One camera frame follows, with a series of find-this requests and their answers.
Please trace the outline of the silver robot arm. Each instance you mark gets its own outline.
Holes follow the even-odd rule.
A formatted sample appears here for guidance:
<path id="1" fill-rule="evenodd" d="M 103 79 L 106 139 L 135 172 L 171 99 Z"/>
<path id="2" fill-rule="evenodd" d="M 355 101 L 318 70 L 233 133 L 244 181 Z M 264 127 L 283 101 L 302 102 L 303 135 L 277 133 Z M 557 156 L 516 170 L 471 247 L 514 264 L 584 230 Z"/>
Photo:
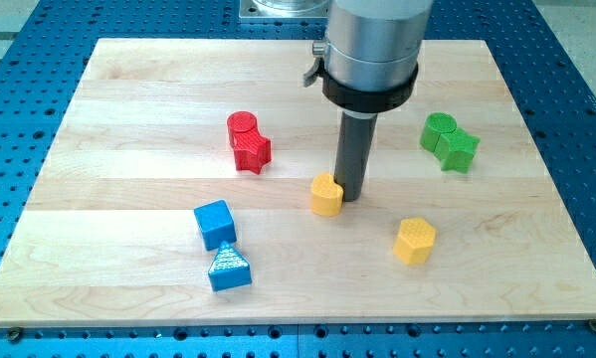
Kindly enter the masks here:
<path id="1" fill-rule="evenodd" d="M 400 106 L 418 75 L 432 6 L 432 0 L 332 0 L 303 85 L 322 79 L 324 96 L 361 119 Z"/>

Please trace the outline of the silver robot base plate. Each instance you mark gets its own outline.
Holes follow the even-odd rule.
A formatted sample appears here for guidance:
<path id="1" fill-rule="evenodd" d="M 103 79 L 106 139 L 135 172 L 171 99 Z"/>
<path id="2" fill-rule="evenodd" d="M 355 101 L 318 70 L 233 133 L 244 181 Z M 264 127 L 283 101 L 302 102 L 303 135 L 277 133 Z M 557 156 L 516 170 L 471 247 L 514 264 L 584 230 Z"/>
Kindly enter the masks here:
<path id="1" fill-rule="evenodd" d="M 240 0 L 241 19 L 321 18 L 325 17 L 328 0 Z"/>

